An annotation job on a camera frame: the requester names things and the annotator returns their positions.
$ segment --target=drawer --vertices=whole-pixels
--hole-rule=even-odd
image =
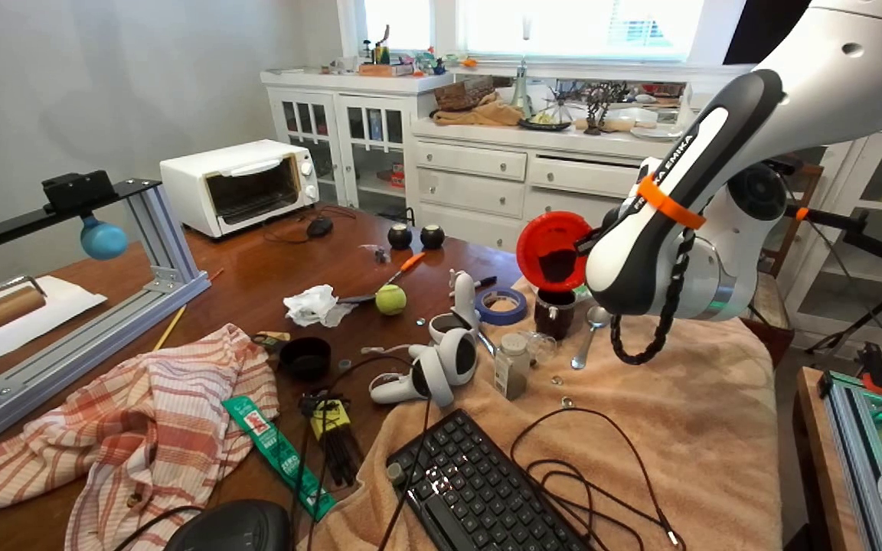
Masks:
[[[599,197],[571,197],[571,192],[539,192],[527,197],[527,222],[549,214],[549,211],[573,211],[582,214],[590,227],[602,227],[605,214],[619,210],[619,199],[599,199]]]
[[[533,158],[531,186],[624,199],[638,183],[638,164]]]
[[[499,222],[474,211],[454,211],[436,207],[419,207],[418,219],[418,224],[437,224],[443,237],[505,251],[515,251],[515,239],[524,229],[524,222]]]
[[[497,219],[524,219],[527,186],[450,172],[418,172],[419,204],[484,211]]]
[[[418,143],[415,158],[419,168],[433,168],[433,172],[527,181],[527,158],[515,151],[469,151],[469,148],[443,148],[443,143]]]

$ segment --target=green ball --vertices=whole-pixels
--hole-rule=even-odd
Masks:
[[[378,290],[378,309],[379,309],[382,316],[402,316],[402,313],[409,309],[409,295],[405,295],[405,289],[397,289],[397,285],[382,285],[382,289]]]

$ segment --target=floor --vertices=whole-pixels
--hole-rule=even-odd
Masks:
[[[810,520],[806,515],[806,495],[802,495],[802,476],[793,445],[793,402],[798,402],[798,377],[806,365],[802,354],[788,354],[788,360],[777,368],[774,377],[774,394],[777,394],[777,439],[780,439],[780,531],[784,543],[791,543]]]

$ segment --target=crumpled paper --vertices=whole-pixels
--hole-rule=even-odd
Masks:
[[[316,285],[293,296],[284,296],[284,309],[289,318],[302,327],[309,326],[337,327],[346,318],[346,313],[352,313],[346,304],[333,296],[331,285]]]

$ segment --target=white cabinet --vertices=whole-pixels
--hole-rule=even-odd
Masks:
[[[323,204],[342,204],[351,192],[342,186],[339,148],[337,148],[337,118],[331,93],[297,93],[297,89],[270,89],[270,112],[278,142],[307,148],[320,172]]]
[[[264,71],[276,137],[314,151],[325,204],[405,219],[418,204],[411,123],[450,76]]]
[[[493,248],[515,248],[527,211],[527,158],[499,148],[419,142],[418,224]]]
[[[823,199],[822,211],[868,219],[863,237],[882,243],[882,132],[854,142]],[[800,260],[784,263],[788,313],[793,327],[802,332],[800,346],[841,335],[882,304],[882,259],[848,245],[846,229],[810,233],[798,248]],[[854,357],[863,343],[882,346],[882,316],[846,337],[841,357]]]
[[[490,136],[486,143],[456,142],[456,136],[418,142],[419,224],[441,224],[443,233],[469,243],[515,248],[527,222],[546,211],[575,211],[599,227],[638,181],[639,159],[634,158],[515,148],[512,142],[527,132],[505,129],[502,136],[505,142]]]
[[[415,118],[411,109],[387,99],[339,99],[337,106],[346,129],[342,176],[352,181],[342,192],[342,207],[405,219],[405,129]]]

